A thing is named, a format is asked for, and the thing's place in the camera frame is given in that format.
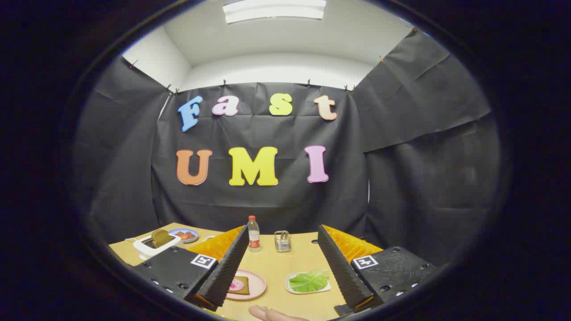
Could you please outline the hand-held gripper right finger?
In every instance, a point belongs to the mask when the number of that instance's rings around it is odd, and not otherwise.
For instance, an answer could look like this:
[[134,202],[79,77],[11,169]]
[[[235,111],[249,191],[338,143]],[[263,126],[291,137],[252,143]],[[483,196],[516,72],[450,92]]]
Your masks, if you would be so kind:
[[437,270],[403,247],[382,249],[324,224],[317,242],[353,313],[398,300]]

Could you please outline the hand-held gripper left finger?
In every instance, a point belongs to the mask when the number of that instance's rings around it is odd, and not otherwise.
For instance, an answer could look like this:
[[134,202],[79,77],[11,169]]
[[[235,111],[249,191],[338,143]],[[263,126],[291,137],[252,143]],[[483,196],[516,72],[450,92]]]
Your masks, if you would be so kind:
[[234,228],[184,249],[172,246],[133,270],[167,294],[199,307],[222,307],[248,247],[248,227]]

